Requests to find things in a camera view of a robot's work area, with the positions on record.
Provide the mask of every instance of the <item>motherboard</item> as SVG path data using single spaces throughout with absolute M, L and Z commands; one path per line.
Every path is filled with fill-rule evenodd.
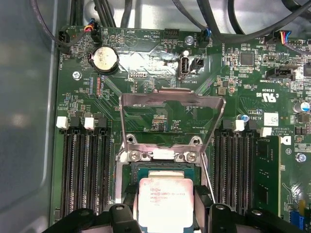
M 62 36 L 81 30 L 70 26 Z M 124 201 L 150 170 L 182 170 L 193 185 L 204 182 L 191 154 L 151 162 L 132 153 L 132 162 L 118 167 L 121 113 L 133 136 L 128 143 L 206 141 L 215 109 L 174 100 L 121 109 L 123 94 L 146 98 L 178 88 L 225 100 L 205 151 L 215 201 L 240 214 L 263 208 L 309 229 L 297 219 L 310 218 L 310 57 L 266 38 L 220 44 L 204 32 L 175 29 L 101 28 L 96 36 L 88 33 L 59 55 L 51 224 L 78 208 L 99 214 Z M 289 44 L 311 49 L 308 40 Z

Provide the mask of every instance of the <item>screw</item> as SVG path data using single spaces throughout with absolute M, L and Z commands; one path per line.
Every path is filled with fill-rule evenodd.
M 193 36 L 191 36 L 191 35 L 186 36 L 186 38 L 185 38 L 185 43 L 186 43 L 187 45 L 193 45 L 193 44 L 194 44 L 194 38 L 193 38 Z
M 189 152 L 189 153 L 187 154 L 187 161 L 188 161 L 189 163 L 194 163 L 194 162 L 196 161 L 196 153 L 194 153 L 194 152 Z
M 224 210 L 225 207 L 223 205 L 216 205 L 216 208 L 219 209 L 219 210 Z
M 79 71 L 75 71 L 72 73 L 72 77 L 74 80 L 78 81 L 82 78 L 82 74 Z
M 138 160 L 140 160 L 140 153 L 136 150 L 132 151 L 130 153 L 130 159 L 133 161 L 133 162 L 136 162 Z
M 296 160 L 297 160 L 297 162 L 302 163 L 302 162 L 305 162 L 307 160 L 307 157 L 303 153 L 298 153 L 296 155 Z
M 259 211 L 259 210 L 252 210 L 252 213 L 253 213 L 254 215 L 257 215 L 257 216 L 262 215 L 262 212 Z

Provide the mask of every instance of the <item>black connector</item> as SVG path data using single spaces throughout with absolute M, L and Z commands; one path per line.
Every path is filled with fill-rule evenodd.
M 275 45 L 278 42 L 281 42 L 281 34 L 280 31 L 271 32 L 269 35 L 263 38 L 263 42 L 265 45 Z
M 179 29 L 164 29 L 164 39 L 178 39 L 179 38 Z
M 202 58 L 195 58 L 191 63 L 191 71 L 199 70 L 204 67 L 204 60 Z
M 101 28 L 99 27 L 97 22 L 94 22 L 94 30 L 91 31 L 91 37 L 94 44 L 101 44 L 103 42 Z
M 69 34 L 64 31 L 64 30 L 61 30 L 59 31 L 58 33 L 58 39 L 64 43 L 69 43 L 70 42 L 70 36 Z M 64 53 L 64 54 L 67 54 L 67 55 L 70 55 L 70 48 L 69 47 L 64 47 L 62 45 L 58 45 L 58 49 Z
M 209 44 L 210 37 L 207 34 L 207 31 L 201 31 L 198 38 L 198 44 L 201 48 L 205 48 Z
M 295 81 L 296 75 L 294 73 L 294 69 L 295 67 L 272 68 L 266 71 L 266 79 L 290 79 L 292 81 Z

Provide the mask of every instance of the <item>green circuit board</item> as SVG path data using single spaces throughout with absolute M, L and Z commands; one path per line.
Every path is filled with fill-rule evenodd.
M 70 26 L 66 32 L 74 38 L 82 29 Z M 271 136 L 257 135 L 253 142 L 257 145 L 253 151 L 258 164 L 253 169 L 254 177 L 262 186 L 260 190 L 254 188 L 261 193 L 260 197 L 255 196 L 257 207 L 272 206 L 269 210 L 289 221 L 289 212 L 299 209 L 299 200 L 310 202 L 310 116 L 309 111 L 300 114 L 293 110 L 297 102 L 310 102 L 311 70 L 306 65 L 310 58 L 280 43 L 266 44 L 263 38 L 243 44 L 219 44 L 212 39 L 202 41 L 202 34 L 197 32 L 179 31 L 175 38 L 166 38 L 164 30 L 102 28 L 101 33 L 102 46 L 112 47 L 118 53 L 118 72 L 105 76 L 94 70 L 88 55 L 95 46 L 87 34 L 71 47 L 70 55 L 60 54 L 56 117 L 68 117 L 69 123 L 73 117 L 79 117 L 82 125 L 85 117 L 95 116 L 96 124 L 99 118 L 108 120 L 108 203 L 114 203 L 118 179 L 115 155 L 122 143 L 119 97 L 122 93 L 150 93 L 162 87 L 189 88 L 197 95 L 221 96 L 226 100 L 222 120 L 233 122 L 238 115 L 247 115 L 258 131 L 272 128 Z M 187 36 L 193 38 L 193 44 L 185 43 Z M 289 43 L 311 49 L 306 40 L 290 39 Z M 189 52 L 190 63 L 202 59 L 204 65 L 179 80 L 178 62 L 185 50 Z M 292 70 L 294 79 L 267 78 L 266 71 L 275 67 Z M 73 79 L 74 72 L 81 75 L 79 80 Z M 167 146 L 187 144 L 194 135 L 204 138 L 213 111 L 167 102 L 152 108 L 130 107 L 125 117 L 127 131 L 138 142 Z M 267 148 L 263 152 L 266 155 L 258 157 L 261 141 Z M 207 149 L 210 176 L 213 176 L 215 145 L 216 139 Z M 64 134 L 59 129 L 55 129 L 54 151 L 51 223 L 59 219 L 57 211 L 62 198 Z M 306 156 L 305 162 L 296 160 L 298 153 Z M 127 170 L 126 174 L 131 172 L 130 168 L 123 170 Z

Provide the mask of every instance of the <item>black cable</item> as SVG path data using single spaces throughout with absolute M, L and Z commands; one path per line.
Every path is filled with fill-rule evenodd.
M 294 51 L 294 52 L 299 53 L 300 55 L 306 55 L 306 56 L 311 55 L 311 52 L 309 52 L 309 51 L 303 51 L 303 50 L 297 49 L 297 48 L 295 48 L 294 46 L 289 45 L 289 44 L 287 44 L 287 43 L 284 44 L 284 46 L 285 46 L 286 48 L 288 48 L 288 49 Z
M 262 37 L 264 35 L 267 35 L 271 32 L 277 31 L 280 28 L 284 27 L 288 23 L 292 22 L 295 18 L 297 18 L 299 15 L 301 15 L 304 11 L 306 11 L 309 7 L 311 7 L 311 0 L 309 0 L 307 3 L 305 3 L 303 6 L 301 6 L 297 11 L 294 13 L 288 15 L 281 21 L 265 28 L 260 31 L 247 34 L 247 35 L 236 35 L 236 34 L 229 34 L 229 35 L 223 35 L 220 33 L 219 28 L 217 26 L 217 23 L 215 21 L 213 11 L 210 7 L 208 0 L 197 0 L 197 3 L 199 5 L 199 8 L 202 12 L 203 18 L 206 21 L 208 27 L 212 31 L 213 36 L 215 39 L 220 40 L 223 43 L 243 43 L 252 39 L 255 39 L 257 37 Z
M 113 15 L 112 15 L 108 0 L 102 0 L 102 4 L 103 4 L 104 11 L 106 12 L 106 16 L 108 18 L 108 24 L 110 25 L 110 27 L 116 28 L 117 26 L 116 26 L 115 20 L 113 19 Z
M 85 31 L 80 32 L 73 40 L 71 40 L 69 43 L 65 43 L 60 41 L 59 39 L 57 39 L 49 30 L 48 26 L 45 24 L 44 19 L 40 13 L 39 7 L 38 7 L 38 3 L 37 0 L 31 0 L 31 7 L 34 11 L 34 14 L 38 20 L 38 22 L 41 24 L 42 29 L 44 31 L 44 33 L 51 39 L 53 40 L 56 44 L 61 45 L 63 47 L 71 47 L 73 45 L 75 45 L 76 43 L 78 43 L 78 41 L 80 39 L 83 38 L 83 36 L 86 35 Z
M 298 10 L 301 7 L 301 5 L 299 3 L 297 3 L 295 0 L 282 0 L 282 3 L 291 12 L 295 12 L 296 10 Z M 300 15 L 300 17 L 311 22 L 311 12 L 309 10 L 303 12 Z
M 234 10 L 234 0 L 228 0 L 228 16 L 231 26 L 236 34 L 245 35 L 241 29 Z
M 102 26 L 109 27 L 108 21 L 105 17 L 105 11 L 103 9 L 102 3 L 100 0 L 94 0 L 96 11 L 98 13 L 99 19 L 101 20 Z
M 76 25 L 76 0 L 70 2 L 69 25 Z
M 206 30 L 206 26 L 203 26 L 201 23 L 199 23 L 195 18 L 193 18 L 190 13 L 186 10 L 186 8 L 183 6 L 183 4 L 180 2 L 180 0 L 172 0 L 174 5 L 177 7 L 177 9 L 182 13 L 191 23 L 193 23 L 195 26 L 197 26 L 202 31 Z
M 132 11 L 133 0 L 125 0 L 124 13 L 121 19 L 121 28 L 127 28 L 130 21 L 130 15 Z
M 83 25 L 83 0 L 76 0 L 76 23 L 78 26 Z

